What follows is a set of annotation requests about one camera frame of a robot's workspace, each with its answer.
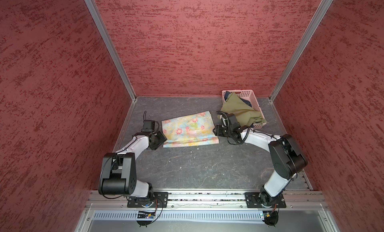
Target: mounting plate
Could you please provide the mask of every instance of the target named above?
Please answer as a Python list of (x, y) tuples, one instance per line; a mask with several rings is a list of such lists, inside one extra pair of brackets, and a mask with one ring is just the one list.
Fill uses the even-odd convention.
[[(163, 208), (167, 207), (167, 202), (168, 202), (168, 192), (153, 192), (155, 195), (155, 198), (157, 199), (157, 207), (161, 208), (163, 205)], [(152, 203), (148, 207), (144, 207), (143, 204), (146, 204), (147, 200), (141, 199), (141, 198), (136, 198), (136, 197), (129, 197), (128, 198), (128, 203), (127, 203), (127, 208), (141, 208), (141, 209), (147, 209), (147, 208), (154, 208), (155, 203)]]
[[(262, 204), (260, 204), (259, 202), (257, 202), (257, 198), (259, 197), (259, 192), (246, 192), (244, 193), (245, 195), (245, 201), (247, 203), (247, 208), (263, 208), (263, 209), (266, 209), (265, 207), (263, 207)], [(278, 203), (276, 204), (276, 208), (286, 208), (287, 205), (285, 204), (285, 199), (283, 197), (283, 194), (280, 194), (278, 196)]]

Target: red textured wall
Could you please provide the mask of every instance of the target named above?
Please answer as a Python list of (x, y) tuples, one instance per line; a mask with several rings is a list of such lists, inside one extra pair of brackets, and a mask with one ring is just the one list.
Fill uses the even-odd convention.
[(321, 0), (95, 0), (137, 95), (269, 96)]
[(275, 103), (342, 231), (384, 228), (384, 0), (334, 0)]
[(129, 96), (84, 0), (0, 0), (0, 230), (71, 232)]

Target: black cable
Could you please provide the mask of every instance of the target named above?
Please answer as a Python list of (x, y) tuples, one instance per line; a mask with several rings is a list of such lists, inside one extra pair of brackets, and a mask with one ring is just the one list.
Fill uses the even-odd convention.
[(159, 200), (161, 201), (161, 211), (160, 211), (160, 214), (159, 214), (159, 216), (156, 217), (155, 220), (152, 220), (152, 222), (149, 223), (148, 225), (150, 225), (150, 224), (152, 224), (153, 222), (155, 222), (155, 221), (160, 217), (161, 213), (163, 212), (163, 209), (164, 209), (164, 203), (163, 203), (163, 201), (162, 201), (161, 199), (159, 199)]
[(294, 166), (294, 168), (295, 168), (295, 174), (296, 174), (296, 178), (295, 179), (297, 179), (297, 168), (296, 168), (296, 165), (295, 165), (295, 162), (293, 161), (293, 159), (291, 158), (291, 156), (289, 155), (289, 152), (287, 152), (287, 155), (288, 155), (288, 157), (289, 157), (289, 159), (292, 161), (292, 163), (293, 163), (293, 166)]
[(268, 135), (268, 136), (271, 137), (271, 138), (276, 139), (276, 138), (273, 136), (273, 134), (270, 135), (270, 134), (267, 134), (267, 133), (264, 133), (264, 132), (260, 132), (260, 131), (256, 131), (256, 130), (253, 130), (253, 129), (252, 129), (252, 132), (253, 132), (253, 133), (262, 133), (262, 134)]
[[(109, 158), (107, 159), (107, 161), (105, 161), (103, 167), (101, 168), (100, 181), (99, 181), (100, 186), (102, 186), (102, 185), (101, 185), (101, 176), (103, 175), (103, 171), (104, 171), (105, 165), (107, 164), (107, 162), (108, 162), (111, 158), (112, 158), (112, 157), (109, 157)], [(103, 188), (101, 188), (100, 191), (101, 191), (101, 195), (102, 195), (104, 198), (106, 198), (106, 199), (117, 199), (117, 198), (120, 198), (120, 197), (122, 196), (122, 195), (121, 195), (121, 196), (117, 196), (117, 197), (114, 197), (114, 198), (109, 198), (109, 197), (107, 197), (107, 196), (104, 195), (104, 193), (103, 193)]]
[(227, 115), (226, 113), (224, 113), (223, 111), (220, 111), (220, 110), (219, 110), (219, 111), (216, 111), (216, 114), (219, 114), (219, 115), (224, 116), (224, 117), (226, 118), (226, 120), (227, 120), (227, 122), (225, 123), (225, 126), (226, 126), (226, 128), (227, 128), (228, 133), (229, 133), (229, 137), (232, 138), (232, 139), (235, 141), (235, 144), (232, 144), (232, 143), (229, 142), (229, 139), (228, 139), (228, 137), (227, 137), (227, 141), (228, 141), (228, 143), (229, 143), (229, 144), (232, 144), (232, 145), (241, 145), (241, 144), (243, 144), (243, 143), (245, 142), (245, 140), (247, 139), (248, 135), (249, 135), (250, 128), (248, 128), (246, 135), (245, 135), (244, 138), (239, 142), (239, 141), (237, 140), (236, 136), (232, 133), (232, 130), (230, 129), (230, 127), (229, 127), (229, 118), (228, 118), (228, 115)]
[[(135, 140), (134, 140), (132, 143), (130, 143), (128, 146), (126, 146), (126, 148), (128, 148), (128, 147), (129, 147), (131, 144), (133, 144), (136, 140), (137, 140), (137, 136), (135, 136)], [(101, 168), (100, 180), (99, 180), (100, 186), (102, 186), (102, 184), (101, 184), (101, 176), (103, 175), (103, 171), (104, 171), (105, 165), (107, 164), (107, 162), (108, 162), (111, 158), (112, 158), (112, 157), (109, 157), (109, 158), (107, 159), (107, 161), (105, 161), (103, 167)], [(117, 198), (120, 198), (121, 196), (123, 196), (123, 195), (121, 195), (121, 196), (114, 197), (114, 198), (108, 198), (107, 196), (104, 195), (104, 193), (103, 193), (103, 188), (101, 188), (101, 195), (102, 195), (104, 198), (106, 198), (106, 199), (117, 199)]]
[(130, 143), (129, 145), (127, 145), (125, 148), (128, 148), (129, 146), (131, 146), (131, 144), (135, 143), (136, 141), (137, 141), (137, 136), (135, 135), (135, 140), (132, 143)]

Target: dark blue cloth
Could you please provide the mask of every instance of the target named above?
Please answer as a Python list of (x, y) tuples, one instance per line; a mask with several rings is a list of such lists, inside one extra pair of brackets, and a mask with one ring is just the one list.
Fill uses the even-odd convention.
[[(228, 92), (228, 91), (225, 92), (225, 95), (224, 95), (224, 101), (227, 100), (227, 98), (228, 98), (228, 96), (229, 96), (230, 94), (231, 94), (231, 92)], [(246, 105), (252, 107), (251, 102), (249, 102), (248, 100), (242, 99), (242, 98), (240, 98), (240, 99), (241, 99)]]

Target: folded cloth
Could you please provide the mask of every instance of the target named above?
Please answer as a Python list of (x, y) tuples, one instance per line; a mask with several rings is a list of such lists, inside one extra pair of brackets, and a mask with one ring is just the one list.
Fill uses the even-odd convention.
[(168, 139), (164, 148), (218, 144), (218, 137), (212, 132), (215, 125), (209, 111), (167, 119), (161, 121), (161, 125)]
[[(230, 94), (231, 94), (231, 92), (229, 92), (229, 91), (226, 91), (226, 92), (225, 92), (225, 95), (224, 95), (224, 101), (227, 100), (227, 98), (228, 98), (228, 96), (229, 96)], [(242, 99), (242, 98), (240, 98), (240, 99), (241, 99), (246, 105), (252, 107), (251, 102), (249, 102), (248, 100)]]
[(232, 92), (227, 101), (223, 104), (221, 111), (234, 114), (240, 126), (251, 126), (253, 123), (266, 124), (260, 111), (254, 110), (252, 107), (246, 105), (235, 92)]

